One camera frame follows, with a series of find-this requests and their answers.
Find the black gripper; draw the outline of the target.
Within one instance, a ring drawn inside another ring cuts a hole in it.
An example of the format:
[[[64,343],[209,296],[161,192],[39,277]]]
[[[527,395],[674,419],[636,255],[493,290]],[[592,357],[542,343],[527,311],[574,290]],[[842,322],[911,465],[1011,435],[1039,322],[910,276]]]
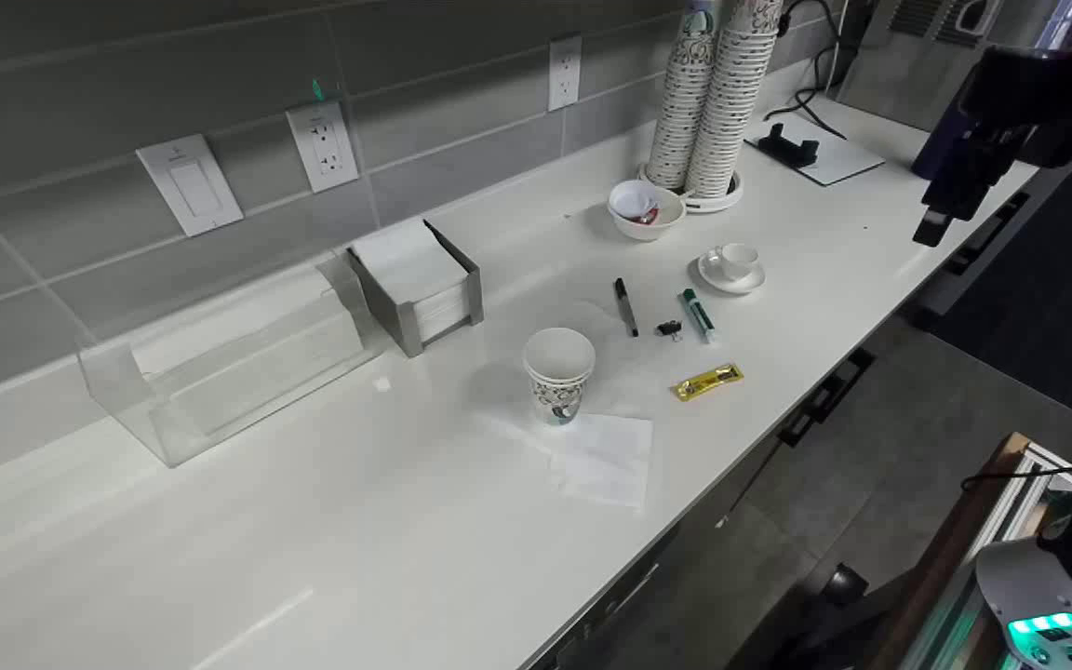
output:
[[[939,244],[955,220],[972,220],[987,190],[1011,169],[1011,154],[996,128],[970,115],[945,115],[911,169],[929,181],[921,244]]]

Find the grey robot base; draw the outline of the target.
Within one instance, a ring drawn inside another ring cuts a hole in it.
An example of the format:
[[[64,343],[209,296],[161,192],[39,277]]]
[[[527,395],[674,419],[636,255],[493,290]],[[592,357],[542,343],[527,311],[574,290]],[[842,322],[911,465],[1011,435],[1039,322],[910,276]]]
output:
[[[1072,518],[958,559],[899,670],[1072,670]]]

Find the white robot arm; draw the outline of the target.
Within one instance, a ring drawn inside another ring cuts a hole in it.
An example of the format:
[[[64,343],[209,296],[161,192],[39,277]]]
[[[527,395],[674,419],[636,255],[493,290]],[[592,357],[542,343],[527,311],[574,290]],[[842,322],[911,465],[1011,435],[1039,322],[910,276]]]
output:
[[[911,236],[939,244],[1013,164],[1072,158],[1072,0],[1049,0],[1033,45],[991,45],[963,73],[911,169],[929,181]]]

